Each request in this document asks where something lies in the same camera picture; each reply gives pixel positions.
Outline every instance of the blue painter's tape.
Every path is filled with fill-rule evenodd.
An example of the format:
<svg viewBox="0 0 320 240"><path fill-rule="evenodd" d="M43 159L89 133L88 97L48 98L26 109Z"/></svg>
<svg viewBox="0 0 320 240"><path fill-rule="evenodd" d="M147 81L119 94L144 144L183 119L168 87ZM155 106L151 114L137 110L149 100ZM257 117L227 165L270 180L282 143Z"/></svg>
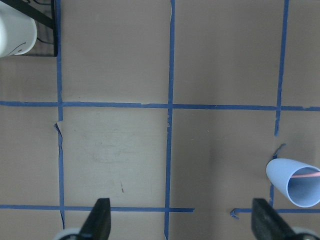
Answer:
<svg viewBox="0 0 320 240"><path fill-rule="evenodd" d="M275 112L275 125L274 125L274 135L276 137L279 136L279 124L280 124L280 115L281 115L281 111L277 110Z"/></svg>
<svg viewBox="0 0 320 240"><path fill-rule="evenodd" d="M58 54L56 56L56 88L57 88L57 101L58 107L58 119L62 121L64 119L63 100L62 100L62 57L61 57L61 0L56 0L56 32L58 42Z"/></svg>
<svg viewBox="0 0 320 240"><path fill-rule="evenodd" d="M275 211L279 214L320 214L320 209L275 209ZM251 208L235 208L231 211L230 215L235 214L250 214L252 213Z"/></svg>
<svg viewBox="0 0 320 240"><path fill-rule="evenodd" d="M66 211L91 211L90 206L65 206ZM171 212L171 213L193 213L194 208L165 208L165 207L111 207L112 212Z"/></svg>
<svg viewBox="0 0 320 240"><path fill-rule="evenodd" d="M59 169L59 204L60 213L62 218L63 229L65 226L65 187L64 187L64 151L62 148L63 137L58 124L54 125L56 131L58 132L58 147L59 147L59 159L58 159L58 169Z"/></svg>
<svg viewBox="0 0 320 240"><path fill-rule="evenodd" d="M51 210L51 211L87 211L92 210L91 206L48 206L48 205L0 205L0 209L16 210ZM111 207L112 212L161 212L161 213L193 213L194 208L165 208L165 207Z"/></svg>
<svg viewBox="0 0 320 240"><path fill-rule="evenodd" d="M170 182L171 182L171 148L172 148L172 118L174 102L174 73L175 73L175 19L176 1L171 0L170 21L170 50L169 50L169 86L168 86L168 128L166 141L166 169L165 169L165 207L170 208ZM164 213L164 236L169 240L170 212Z"/></svg>
<svg viewBox="0 0 320 240"><path fill-rule="evenodd" d="M319 112L320 106L281 106L282 111L305 111L305 112Z"/></svg>
<svg viewBox="0 0 320 240"><path fill-rule="evenodd" d="M286 42L287 42L287 28L288 28L288 13L289 13L289 0L284 0L283 8L283 20L282 20L282 37L281 37L281 52L280 52L280 64L278 75L278 90L276 99L276 114L275 114L275 126L274 135L279 135L279 124L281 117L281 103L282 103L282 84L285 72L285 56L286 56Z"/></svg>
<svg viewBox="0 0 320 240"><path fill-rule="evenodd" d="M17 209L17 210L60 210L60 206L46 205L0 205L0 209Z"/></svg>
<svg viewBox="0 0 320 240"><path fill-rule="evenodd" d="M66 101L64 107L101 107L101 108L142 108L142 109L167 109L166 103L129 103L129 102L82 102L82 101Z"/></svg>
<svg viewBox="0 0 320 240"><path fill-rule="evenodd" d="M320 209L276 209L279 214L320 214Z"/></svg>
<svg viewBox="0 0 320 240"><path fill-rule="evenodd" d="M235 218L235 219L237 219L237 220L239 220L240 218L236 215L235 211L236 211L236 208L233 209L233 210L230 212L230 216L233 217L233 218Z"/></svg>
<svg viewBox="0 0 320 240"><path fill-rule="evenodd" d="M9 107L58 107L59 104L54 101L0 101L0 105Z"/></svg>
<svg viewBox="0 0 320 240"><path fill-rule="evenodd" d="M258 110L275 111L275 106L260 105L205 105L205 104L173 104L174 109L208 109L208 110Z"/></svg>

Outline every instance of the pink straw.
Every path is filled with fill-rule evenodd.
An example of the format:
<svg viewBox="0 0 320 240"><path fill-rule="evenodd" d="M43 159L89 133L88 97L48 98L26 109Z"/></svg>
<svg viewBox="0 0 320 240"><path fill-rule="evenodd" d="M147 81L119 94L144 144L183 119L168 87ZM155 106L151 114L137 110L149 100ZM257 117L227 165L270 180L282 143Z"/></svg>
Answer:
<svg viewBox="0 0 320 240"><path fill-rule="evenodd" d="M292 175L292 179L295 178L310 178L310 177L320 177L320 171L314 172L314 173L308 173L308 174L297 174L297 175Z"/></svg>

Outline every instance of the black wire rack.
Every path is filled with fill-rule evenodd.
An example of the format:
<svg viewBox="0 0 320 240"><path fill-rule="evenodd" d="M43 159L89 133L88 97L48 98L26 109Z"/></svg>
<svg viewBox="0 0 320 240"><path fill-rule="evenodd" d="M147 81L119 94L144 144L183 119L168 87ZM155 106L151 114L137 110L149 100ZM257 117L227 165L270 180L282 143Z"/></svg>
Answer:
<svg viewBox="0 0 320 240"><path fill-rule="evenodd" d="M55 0L0 0L35 20L37 38L33 48L17 56L56 57L58 32Z"/></svg>

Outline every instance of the plastic cup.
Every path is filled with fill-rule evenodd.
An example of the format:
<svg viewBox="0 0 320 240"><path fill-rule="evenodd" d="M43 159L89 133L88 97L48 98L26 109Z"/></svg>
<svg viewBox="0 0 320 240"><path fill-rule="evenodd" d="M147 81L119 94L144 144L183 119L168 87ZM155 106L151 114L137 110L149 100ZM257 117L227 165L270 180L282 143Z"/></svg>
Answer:
<svg viewBox="0 0 320 240"><path fill-rule="evenodd" d="M0 58L25 54L36 40L35 20L0 1Z"/></svg>
<svg viewBox="0 0 320 240"><path fill-rule="evenodd" d="M266 166L266 174L271 183L301 208L312 207L320 202L320 177L291 177L316 172L320 172L320 169L315 166L286 158L273 159Z"/></svg>

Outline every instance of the light blue plastic cup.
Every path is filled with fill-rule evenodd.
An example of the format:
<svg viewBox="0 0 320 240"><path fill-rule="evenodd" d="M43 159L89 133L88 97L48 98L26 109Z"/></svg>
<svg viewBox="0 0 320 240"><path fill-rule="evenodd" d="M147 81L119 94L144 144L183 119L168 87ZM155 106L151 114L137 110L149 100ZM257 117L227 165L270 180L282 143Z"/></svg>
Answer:
<svg viewBox="0 0 320 240"><path fill-rule="evenodd" d="M276 158L266 166L271 183L294 205L308 208L320 202L320 176L291 178L292 175L311 174L320 169L309 164Z"/></svg>

